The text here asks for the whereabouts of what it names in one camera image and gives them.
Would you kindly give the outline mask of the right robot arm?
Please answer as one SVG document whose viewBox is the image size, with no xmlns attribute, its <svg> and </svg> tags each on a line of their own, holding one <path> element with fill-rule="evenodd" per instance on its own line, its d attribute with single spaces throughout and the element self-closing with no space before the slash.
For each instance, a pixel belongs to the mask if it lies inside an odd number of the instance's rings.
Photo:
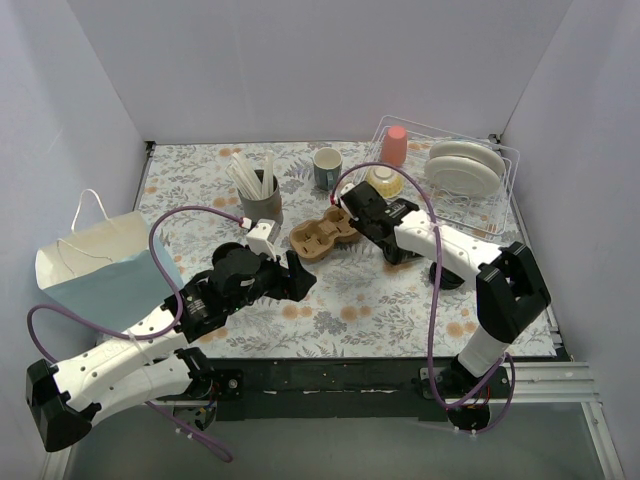
<svg viewBox="0 0 640 480">
<path fill-rule="evenodd" d="M 479 327 L 453 362 L 452 383 L 464 397 L 479 395 L 489 384 L 490 368 L 551 303 L 532 251 L 520 242 L 502 247 L 436 227 L 418 205 L 404 199 L 389 203 L 366 182 L 345 186 L 339 205 L 388 263 L 422 256 L 442 265 L 443 287 L 462 283 L 475 289 Z"/>
</svg>

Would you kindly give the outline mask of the white blue paper bag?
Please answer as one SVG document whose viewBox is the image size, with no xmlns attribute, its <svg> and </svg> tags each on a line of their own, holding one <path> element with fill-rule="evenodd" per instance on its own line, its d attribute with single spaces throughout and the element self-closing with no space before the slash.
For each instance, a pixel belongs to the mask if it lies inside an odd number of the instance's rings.
<svg viewBox="0 0 640 480">
<path fill-rule="evenodd" d="M 158 270 L 156 254 L 176 286 L 181 274 L 159 240 L 149 248 L 150 227 L 135 210 L 70 233 L 38 250 L 38 287 L 81 318 L 122 331 L 147 316 L 172 291 Z"/>
</svg>

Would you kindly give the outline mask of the blue ceramic mug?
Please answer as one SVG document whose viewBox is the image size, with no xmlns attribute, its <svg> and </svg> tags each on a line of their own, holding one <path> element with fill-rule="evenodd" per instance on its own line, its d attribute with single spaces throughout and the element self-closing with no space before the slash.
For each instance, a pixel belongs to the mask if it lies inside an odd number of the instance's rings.
<svg viewBox="0 0 640 480">
<path fill-rule="evenodd" d="M 330 147 L 320 148 L 314 155 L 313 169 L 316 186 L 323 191 L 331 191 L 341 174 L 341 153 Z"/>
</svg>

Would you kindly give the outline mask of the pink plastic cup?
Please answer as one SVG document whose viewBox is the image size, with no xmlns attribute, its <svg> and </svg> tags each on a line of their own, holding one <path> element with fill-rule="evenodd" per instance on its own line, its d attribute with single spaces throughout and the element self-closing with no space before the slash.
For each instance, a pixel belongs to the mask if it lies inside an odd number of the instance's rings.
<svg viewBox="0 0 640 480">
<path fill-rule="evenodd" d="M 382 162 L 400 167 L 407 155 L 408 133 L 400 125 L 390 126 L 382 143 L 380 159 Z"/>
</svg>

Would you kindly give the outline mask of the grey straw holder cup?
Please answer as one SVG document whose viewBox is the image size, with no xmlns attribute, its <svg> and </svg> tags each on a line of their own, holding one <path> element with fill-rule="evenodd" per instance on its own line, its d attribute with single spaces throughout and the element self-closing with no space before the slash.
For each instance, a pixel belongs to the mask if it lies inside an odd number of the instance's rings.
<svg viewBox="0 0 640 480">
<path fill-rule="evenodd" d="M 258 222 L 261 219 L 274 220 L 278 225 L 282 225 L 284 221 L 282 211 L 282 198 L 279 190 L 278 179 L 272 176 L 273 192 L 269 197 L 259 200 L 246 198 L 241 191 L 238 191 L 243 216 Z"/>
</svg>

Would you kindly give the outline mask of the white plate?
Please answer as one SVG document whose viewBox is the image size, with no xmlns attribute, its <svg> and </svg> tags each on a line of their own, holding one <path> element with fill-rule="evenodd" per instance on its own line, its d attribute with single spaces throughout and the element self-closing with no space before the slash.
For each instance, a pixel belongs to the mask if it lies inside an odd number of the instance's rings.
<svg viewBox="0 0 640 480">
<path fill-rule="evenodd" d="M 490 196 L 499 189 L 501 183 L 501 178 L 491 169 L 475 160 L 462 157 L 430 159 L 424 170 L 430 184 L 456 195 Z"/>
<path fill-rule="evenodd" d="M 435 143 L 430 148 L 430 159 L 444 156 L 456 156 L 475 160 L 491 169 L 498 176 L 502 176 L 506 169 L 504 160 L 498 153 L 487 146 L 475 142 L 445 140 Z"/>
</svg>

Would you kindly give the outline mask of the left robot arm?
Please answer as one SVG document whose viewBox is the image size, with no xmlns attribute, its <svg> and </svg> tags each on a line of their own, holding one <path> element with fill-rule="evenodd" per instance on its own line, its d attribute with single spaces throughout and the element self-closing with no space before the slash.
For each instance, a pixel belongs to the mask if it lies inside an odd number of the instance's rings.
<svg viewBox="0 0 640 480">
<path fill-rule="evenodd" d="M 193 342 L 267 297 L 299 302 L 315 285 L 296 252 L 284 257 L 226 243 L 195 275 L 130 329 L 73 358 L 49 357 L 26 370 L 26 401 L 48 452 L 83 439 L 102 420 L 166 396 L 193 400 L 225 389 Z"/>
</svg>

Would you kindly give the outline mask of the yellow patterned bowl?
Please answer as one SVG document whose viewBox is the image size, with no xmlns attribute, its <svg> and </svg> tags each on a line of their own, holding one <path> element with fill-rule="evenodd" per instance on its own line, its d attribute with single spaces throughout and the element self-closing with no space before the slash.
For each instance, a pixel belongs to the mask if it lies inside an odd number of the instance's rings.
<svg viewBox="0 0 640 480">
<path fill-rule="evenodd" d="M 398 196 L 404 188 L 403 176 L 386 166 L 370 167 L 367 171 L 366 181 L 384 199 Z"/>
</svg>

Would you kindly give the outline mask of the white plate front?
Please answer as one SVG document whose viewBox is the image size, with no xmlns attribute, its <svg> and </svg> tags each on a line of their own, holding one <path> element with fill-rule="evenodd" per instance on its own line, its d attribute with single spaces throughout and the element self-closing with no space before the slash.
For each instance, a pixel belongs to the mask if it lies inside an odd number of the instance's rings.
<svg viewBox="0 0 640 480">
<path fill-rule="evenodd" d="M 501 178 L 491 169 L 475 160 L 462 157 L 430 159 L 424 170 L 430 184 L 456 195 L 490 196 L 499 189 L 501 183 Z"/>
</svg>

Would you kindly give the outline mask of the brown cardboard cup carrier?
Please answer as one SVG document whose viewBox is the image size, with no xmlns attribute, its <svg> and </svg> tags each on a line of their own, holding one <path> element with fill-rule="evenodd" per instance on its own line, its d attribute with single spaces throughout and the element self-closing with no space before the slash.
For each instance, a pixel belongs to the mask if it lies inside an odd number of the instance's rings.
<svg viewBox="0 0 640 480">
<path fill-rule="evenodd" d="M 318 262 L 337 244 L 360 239 L 361 234 L 350 225 L 350 220 L 342 208 L 330 206 L 320 219 L 307 220 L 293 228 L 289 234 L 290 245 L 302 260 Z"/>
</svg>

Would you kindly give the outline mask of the white plate back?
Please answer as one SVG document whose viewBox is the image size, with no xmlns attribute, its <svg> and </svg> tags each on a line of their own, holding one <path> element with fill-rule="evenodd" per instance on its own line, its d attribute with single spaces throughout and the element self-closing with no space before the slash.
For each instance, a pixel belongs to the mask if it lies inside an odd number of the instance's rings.
<svg viewBox="0 0 640 480">
<path fill-rule="evenodd" d="M 506 169 L 504 160 L 498 153 L 487 146 L 475 142 L 445 140 L 435 143 L 430 148 L 430 159 L 444 156 L 456 156 L 475 160 L 491 169 L 498 176 L 502 176 Z"/>
</svg>

